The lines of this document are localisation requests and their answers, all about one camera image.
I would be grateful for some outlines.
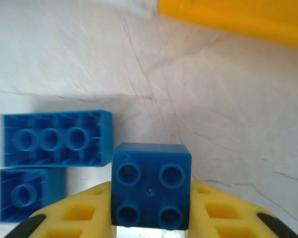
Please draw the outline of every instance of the black rubber edge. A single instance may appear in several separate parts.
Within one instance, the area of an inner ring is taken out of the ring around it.
[[[272,217],[266,213],[257,213],[257,216],[279,238],[298,238],[298,235],[278,218]]]
[[[30,217],[17,225],[4,238],[28,238],[45,218],[46,216],[44,214],[38,214],[34,217]]]

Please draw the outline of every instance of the plastic toy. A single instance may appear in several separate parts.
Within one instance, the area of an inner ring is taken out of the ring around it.
[[[0,221],[21,222],[65,197],[63,168],[0,170]]]
[[[160,0],[159,12],[298,47],[298,0]]]
[[[113,150],[107,111],[3,115],[6,167],[105,166]]]
[[[5,238],[112,238],[111,183],[35,212]],[[203,183],[191,185],[189,238],[298,238],[269,211]]]
[[[185,145],[122,143],[112,162],[112,224],[188,229],[190,184]]]

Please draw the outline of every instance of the blue lego duplo brick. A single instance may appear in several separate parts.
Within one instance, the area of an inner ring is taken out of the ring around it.
[[[185,145],[118,146],[112,160],[112,224],[188,229],[191,161]]]
[[[65,196],[63,168],[0,170],[0,222],[22,222]]]
[[[4,166],[105,166],[113,150],[112,113],[3,115]]]

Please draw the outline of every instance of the yellow plastic object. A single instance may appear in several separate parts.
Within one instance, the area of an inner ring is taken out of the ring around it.
[[[111,182],[105,182],[50,206],[31,216],[45,220],[29,238],[113,238]],[[203,183],[191,183],[188,238],[278,238],[257,213],[269,211]]]
[[[271,212],[216,190],[191,184],[189,238],[278,238],[258,217]]]
[[[36,211],[45,220],[29,238],[112,238],[111,182],[67,197]]]
[[[159,11],[298,47],[298,0],[160,0]]]

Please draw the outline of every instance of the white background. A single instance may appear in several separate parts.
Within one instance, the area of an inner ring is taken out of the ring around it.
[[[183,143],[193,178],[298,233],[298,51],[88,0],[0,0],[0,114],[90,109],[114,113],[115,146]],[[68,169],[68,195],[110,173]]]

